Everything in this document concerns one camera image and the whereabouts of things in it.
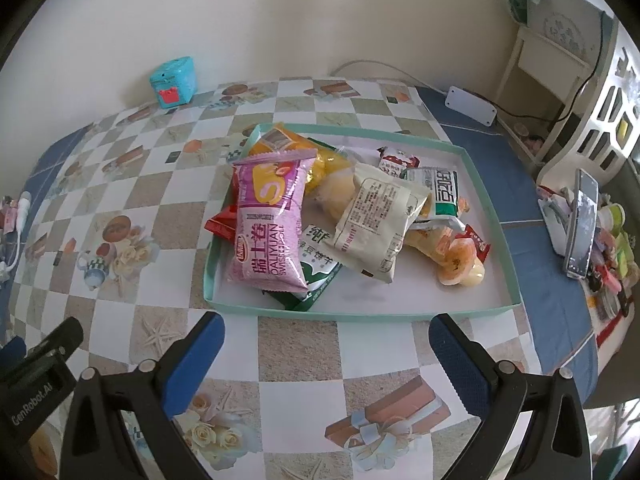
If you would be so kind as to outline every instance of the swiss roll package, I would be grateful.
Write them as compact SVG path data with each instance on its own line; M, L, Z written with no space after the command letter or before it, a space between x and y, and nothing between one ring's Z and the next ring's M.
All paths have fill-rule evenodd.
M238 222L227 279L263 290L306 292L298 245L302 197L316 150L248 156L238 174Z
M271 130L261 136L249 150L249 155L306 149L316 150L316 160L307 173L305 192L313 191L327 175L334 171L351 166L344 156L330 146L292 132L282 123L274 124Z

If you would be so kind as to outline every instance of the red snack package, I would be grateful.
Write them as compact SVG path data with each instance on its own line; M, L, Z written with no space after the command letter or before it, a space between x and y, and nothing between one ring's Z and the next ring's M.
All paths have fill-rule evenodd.
M231 193L232 203L207 220L204 228L220 238L233 242L236 240L236 223L238 222L238 174L235 167L234 174L231 176Z
M238 206L236 204L232 204L207 220L207 223L204 224L204 228L220 238L233 242L236 239L237 222Z
M476 233L469 224L466 225L465 232L457 234L456 238L471 238L476 244L476 253L478 256L478 260L484 263L487 254L489 254L491 244L488 244L484 240L482 240L480 235Z
M391 176L400 178L402 170L420 166L420 159L415 155L410 155L388 146L378 148L378 151L380 152L378 167Z

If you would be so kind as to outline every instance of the blue gripper pad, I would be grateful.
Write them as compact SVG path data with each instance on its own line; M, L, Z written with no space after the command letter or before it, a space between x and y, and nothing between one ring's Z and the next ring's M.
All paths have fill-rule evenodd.
M458 330L470 344L462 330ZM491 386L462 343L439 316L434 317L429 324L429 343L465 409L471 415L485 420L491 405Z
M187 409L224 341L225 322L222 316L207 312L185 339L174 343L191 344L186 350L178 346L184 356L164 382L162 409L167 417L172 418ZM174 345L169 348L166 356L169 356Z

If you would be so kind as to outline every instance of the cable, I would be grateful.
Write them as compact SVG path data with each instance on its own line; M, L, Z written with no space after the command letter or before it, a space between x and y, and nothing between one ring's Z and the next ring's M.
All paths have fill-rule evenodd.
M471 92L469 90L467 90L467 92L478 96L481 99L484 99L485 101L487 101L488 103L491 103L493 106L495 106L496 108L500 108L500 110L502 110L504 113L506 113L508 116L511 117L515 117L518 119L536 119L538 121L543 121L544 123L549 123L551 124L551 126L553 127L555 124L559 123L560 121L564 121L565 119L567 119L572 111L574 110L574 105L575 105L575 101L578 98L578 96L580 95L580 93L582 92L582 90L584 89L584 87L587 85L587 83L593 79L593 76L595 76L596 74L596 70L598 69L598 65L600 64L600 57L602 56L602 48L604 46L604 10L600 11L600 48L598 50L598 57L596 58L596 63L593 66L593 70L591 71L591 74L589 75L589 77L587 79L584 80L584 82L578 87L577 91L574 94L574 98L571 100L571 104L569 105L569 109L567 111L567 113L562 116L562 117L558 117L557 119L545 119L544 117L538 117L535 115L520 115L520 114L512 114L510 111L505 110L504 108L502 108L498 103L494 103L493 101L491 101L491 99L487 99L486 97L484 97L483 95L480 95L476 92ZM376 61L375 59L354 59L352 61L348 61L347 63L343 63L342 65L340 65L338 68L336 68L335 70L333 70L329 76L331 77L335 77L337 75L338 72L340 72L340 70L342 70L343 68L347 68L349 65L353 65L356 63L375 63L378 65L382 65L382 66L386 66L388 68L392 68L393 70L398 70L398 72L404 74L405 76L413 79L414 81L417 81L418 83L420 83L422 86L427 86L428 88L431 88L437 92L440 93L446 93L443 92L442 90L429 85L423 81L420 81L417 77L412 76L411 74L409 74L408 72L405 72L404 70L398 68L397 66L393 66L389 63L384 63L382 61Z
M11 253L11 257L7 258L7 260L5 261L5 263L7 264L8 262L14 262L15 258L16 258L16 254L17 252L20 250L20 244L15 244L14 245L14 250Z
M16 238L15 249L14 249L14 262L6 268L6 272L11 272L12 270L14 270L15 264L18 263L18 260L20 260L19 255L20 255L20 240L22 238L22 230L17 231L17 235L18 237Z
M393 65L391 65L389 63L384 63L382 61L376 61L375 59L354 59L352 61L348 61L348 62L343 63L342 65L340 65L335 70L333 70L329 74L329 77L335 77L337 75L337 73L340 72L340 70L342 70L343 68L347 68L348 66L356 64L356 63L374 63L376 65L386 66L387 68L392 68L393 70L398 70L398 72L400 72L401 74L404 74L405 76L413 79L414 81L417 81L422 86L426 86L427 88L431 88L431 89L436 90L436 91L438 91L440 93L446 93L446 92L443 92L442 90L437 89L436 87L433 87L431 85L428 85L427 83L424 83L423 81L420 81L417 77L412 76L411 74L409 74L408 72L405 72L404 70L398 68L397 66L393 66Z

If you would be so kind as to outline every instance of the printed gift box pattern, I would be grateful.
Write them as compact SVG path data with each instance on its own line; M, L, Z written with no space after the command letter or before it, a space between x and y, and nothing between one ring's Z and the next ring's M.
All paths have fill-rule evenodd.
M451 412L420 376L382 399L328 426L324 437L348 450L364 471L391 469L412 442Z

